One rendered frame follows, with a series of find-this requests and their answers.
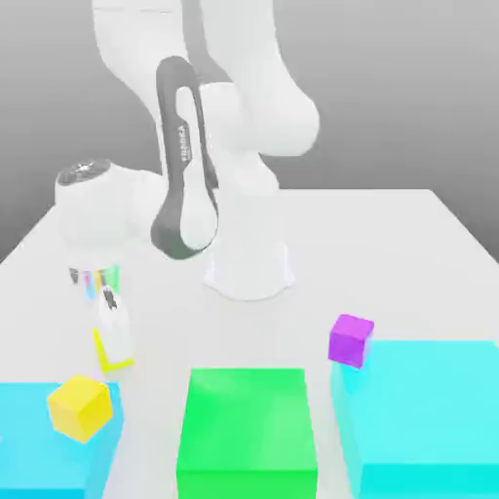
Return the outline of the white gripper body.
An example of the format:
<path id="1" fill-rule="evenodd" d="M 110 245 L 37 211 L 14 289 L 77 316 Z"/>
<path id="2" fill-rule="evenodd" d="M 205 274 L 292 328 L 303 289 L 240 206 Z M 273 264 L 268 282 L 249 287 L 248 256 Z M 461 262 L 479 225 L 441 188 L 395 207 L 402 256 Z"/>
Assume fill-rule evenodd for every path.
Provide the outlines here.
<path id="1" fill-rule="evenodd" d="M 104 353 L 111 364 L 130 360 L 134 354 L 131 323 L 127 309 L 123 304 L 110 308 L 107 304 L 98 304 L 98 331 Z"/>

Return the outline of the small yellow cube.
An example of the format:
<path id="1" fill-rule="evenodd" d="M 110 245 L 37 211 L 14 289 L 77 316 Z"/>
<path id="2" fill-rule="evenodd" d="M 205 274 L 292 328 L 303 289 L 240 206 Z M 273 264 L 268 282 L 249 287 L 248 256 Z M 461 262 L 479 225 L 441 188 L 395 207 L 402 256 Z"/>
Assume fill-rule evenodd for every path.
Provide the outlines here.
<path id="1" fill-rule="evenodd" d="M 99 366 L 100 366 L 100 369 L 102 372 L 104 372 L 104 373 L 111 372 L 111 371 L 125 368 L 125 367 L 131 366 L 134 364 L 133 358 L 129 358 L 129 359 L 126 359 L 126 360 L 118 362 L 118 363 L 111 363 L 106 357 L 104 347 L 103 347 L 103 344 L 101 342 L 100 335 L 98 333 L 97 328 L 93 329 L 93 336 L 94 336 L 94 343 L 95 343 L 95 347 L 96 347 L 96 356 L 97 356 L 97 360 L 99 362 Z"/>
<path id="2" fill-rule="evenodd" d="M 55 389 L 47 404 L 54 430 L 79 443 L 87 443 L 113 415 L 108 386 L 79 374 Z"/>

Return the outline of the small purple cube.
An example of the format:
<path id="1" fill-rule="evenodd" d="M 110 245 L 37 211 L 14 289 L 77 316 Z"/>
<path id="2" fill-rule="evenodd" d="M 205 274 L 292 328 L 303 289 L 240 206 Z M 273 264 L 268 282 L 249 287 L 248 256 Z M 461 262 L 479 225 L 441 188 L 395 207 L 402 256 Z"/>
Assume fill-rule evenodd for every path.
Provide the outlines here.
<path id="1" fill-rule="evenodd" d="M 365 363 L 374 321 L 341 314 L 334 323 L 328 343 L 328 358 L 361 369 Z"/>

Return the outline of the large sky blue box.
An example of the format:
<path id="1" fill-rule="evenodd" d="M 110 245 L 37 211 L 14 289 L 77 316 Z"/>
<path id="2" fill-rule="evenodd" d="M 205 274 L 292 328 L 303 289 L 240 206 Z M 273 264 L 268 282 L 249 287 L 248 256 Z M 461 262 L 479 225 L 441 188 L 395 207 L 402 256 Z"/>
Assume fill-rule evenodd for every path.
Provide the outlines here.
<path id="1" fill-rule="evenodd" d="M 58 387 L 0 383 L 0 499 L 102 499 L 124 423 L 119 386 L 107 384 L 113 416 L 86 443 L 54 430 L 47 397 Z"/>

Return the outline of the large green box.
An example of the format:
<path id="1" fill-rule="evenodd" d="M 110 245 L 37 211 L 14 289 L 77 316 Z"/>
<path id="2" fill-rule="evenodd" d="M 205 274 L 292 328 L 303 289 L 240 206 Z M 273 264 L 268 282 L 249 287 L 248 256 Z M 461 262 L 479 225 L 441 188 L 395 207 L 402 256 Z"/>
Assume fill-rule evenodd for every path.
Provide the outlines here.
<path id="1" fill-rule="evenodd" d="M 191 370 L 177 499 L 316 499 L 318 474 L 303 369 Z"/>

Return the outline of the large cyan box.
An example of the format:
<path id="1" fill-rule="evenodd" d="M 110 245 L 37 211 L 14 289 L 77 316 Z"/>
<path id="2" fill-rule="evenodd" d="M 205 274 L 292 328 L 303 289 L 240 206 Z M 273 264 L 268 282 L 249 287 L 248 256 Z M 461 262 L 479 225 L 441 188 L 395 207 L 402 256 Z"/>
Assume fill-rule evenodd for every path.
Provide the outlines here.
<path id="1" fill-rule="evenodd" d="M 330 388 L 352 499 L 499 499 L 499 347 L 377 340 Z"/>

